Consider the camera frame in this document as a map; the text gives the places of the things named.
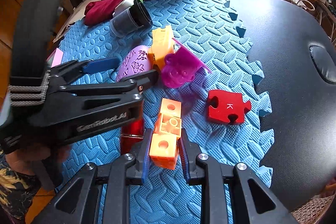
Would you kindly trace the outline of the person's left hand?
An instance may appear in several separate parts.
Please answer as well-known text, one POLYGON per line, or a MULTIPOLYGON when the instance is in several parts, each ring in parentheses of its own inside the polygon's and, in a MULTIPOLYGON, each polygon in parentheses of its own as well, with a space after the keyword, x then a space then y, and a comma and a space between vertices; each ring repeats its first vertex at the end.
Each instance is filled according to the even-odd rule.
POLYGON ((34 144, 26 148, 6 154, 5 158, 9 167, 21 174, 34 176, 33 161, 41 161, 51 156, 51 150, 41 144, 34 144))

